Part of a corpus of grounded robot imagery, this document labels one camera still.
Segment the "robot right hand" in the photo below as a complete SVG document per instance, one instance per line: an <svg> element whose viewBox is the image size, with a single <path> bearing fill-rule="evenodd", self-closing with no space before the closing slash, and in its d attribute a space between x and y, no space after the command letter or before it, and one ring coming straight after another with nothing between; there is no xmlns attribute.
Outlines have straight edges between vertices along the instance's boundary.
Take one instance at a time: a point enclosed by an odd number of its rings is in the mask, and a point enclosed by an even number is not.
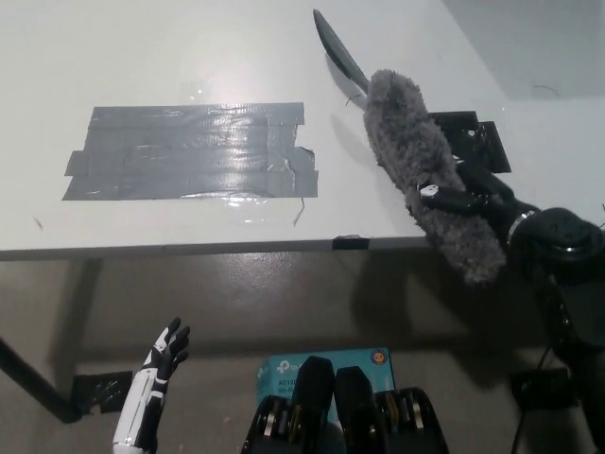
<svg viewBox="0 0 605 454"><path fill-rule="evenodd" d="M418 186L422 204L465 217L478 215L496 229L510 227L514 221L537 208L516 199L512 189L483 166L457 160L455 169L464 189L444 184Z"/></svg>

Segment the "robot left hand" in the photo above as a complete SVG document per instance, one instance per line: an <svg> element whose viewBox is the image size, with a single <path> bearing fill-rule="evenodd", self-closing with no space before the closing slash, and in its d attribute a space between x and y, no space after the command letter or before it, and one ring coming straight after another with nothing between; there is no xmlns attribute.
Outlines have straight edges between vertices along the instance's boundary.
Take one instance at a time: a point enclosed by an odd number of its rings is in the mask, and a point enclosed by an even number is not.
<svg viewBox="0 0 605 454"><path fill-rule="evenodd" d="M153 343L141 367L153 378L152 390L166 393L169 379L188 358L190 327L176 317Z"/></svg>

